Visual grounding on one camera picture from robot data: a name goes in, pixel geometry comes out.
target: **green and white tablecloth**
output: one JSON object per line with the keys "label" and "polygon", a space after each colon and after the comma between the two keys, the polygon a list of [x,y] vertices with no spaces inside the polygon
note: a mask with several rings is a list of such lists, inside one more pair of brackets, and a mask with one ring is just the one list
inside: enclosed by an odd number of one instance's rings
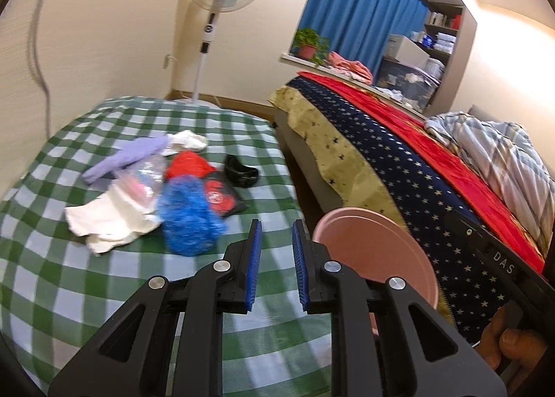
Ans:
{"label": "green and white tablecloth", "polygon": [[[213,165],[236,154],[258,167],[260,180],[239,189],[249,208],[226,219],[213,251],[172,254],[160,229],[93,256],[65,222],[64,208],[86,204],[107,188],[80,175],[116,151],[114,143],[191,129],[207,137]],[[301,217],[285,160],[267,121],[230,110],[191,108],[142,97],[108,100],[46,143],[0,206],[0,329],[43,390],[107,318],[153,275],[177,280],[222,257],[263,225],[253,312],[224,318],[223,382],[227,396],[313,396],[327,393],[328,316],[307,316],[297,292],[291,226]]]}

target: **blue curtain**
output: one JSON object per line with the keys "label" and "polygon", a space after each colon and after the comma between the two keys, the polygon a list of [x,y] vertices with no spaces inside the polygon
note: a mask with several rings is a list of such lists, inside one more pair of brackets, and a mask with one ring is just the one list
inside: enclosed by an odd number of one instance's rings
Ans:
{"label": "blue curtain", "polygon": [[427,13],[422,0],[308,0],[299,29],[312,27],[331,51],[376,74],[389,35],[422,30]]}

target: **plaid blanket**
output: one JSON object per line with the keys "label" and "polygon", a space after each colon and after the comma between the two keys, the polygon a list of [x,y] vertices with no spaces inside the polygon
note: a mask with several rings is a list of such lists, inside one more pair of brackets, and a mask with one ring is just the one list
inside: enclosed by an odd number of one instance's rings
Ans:
{"label": "plaid blanket", "polygon": [[424,128],[503,200],[546,256],[555,219],[555,182],[525,129],[464,112],[432,116]]}
{"label": "plaid blanket", "polygon": [[[226,219],[226,234],[202,256],[172,254],[160,229],[100,257],[91,255],[68,230],[63,212],[97,197],[108,180],[92,189],[81,173],[114,153],[120,139],[184,129],[207,137],[203,155],[213,165],[231,153],[260,170],[256,186],[238,189],[248,209]],[[331,330],[328,316],[307,316],[299,303],[291,226],[301,216],[267,121],[151,98],[105,101],[46,143],[0,207],[0,328],[46,391],[57,371],[146,279],[193,275],[220,259],[229,243],[245,238],[258,218],[264,233],[253,312],[224,317],[224,392],[320,395],[330,382]]]}

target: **human hand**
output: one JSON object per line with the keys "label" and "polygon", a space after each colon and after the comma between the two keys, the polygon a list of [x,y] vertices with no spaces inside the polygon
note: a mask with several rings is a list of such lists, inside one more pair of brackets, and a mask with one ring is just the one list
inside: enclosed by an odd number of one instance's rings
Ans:
{"label": "human hand", "polygon": [[520,370],[507,386],[509,393],[512,393],[542,359],[547,345],[535,331],[506,329],[504,315],[505,307],[495,313],[491,323],[482,332],[476,352],[493,370],[499,367],[503,356],[520,363]]}

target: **pink bucket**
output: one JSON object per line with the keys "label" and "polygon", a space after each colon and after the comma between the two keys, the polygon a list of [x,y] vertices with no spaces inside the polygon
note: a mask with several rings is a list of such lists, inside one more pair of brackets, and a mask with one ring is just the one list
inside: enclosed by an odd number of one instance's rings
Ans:
{"label": "pink bucket", "polygon": [[[313,241],[324,244],[332,259],[364,278],[379,282],[403,278],[437,307],[439,291],[432,264],[412,236],[387,217],[360,208],[336,209],[318,222]],[[373,315],[371,319],[377,333]]]}

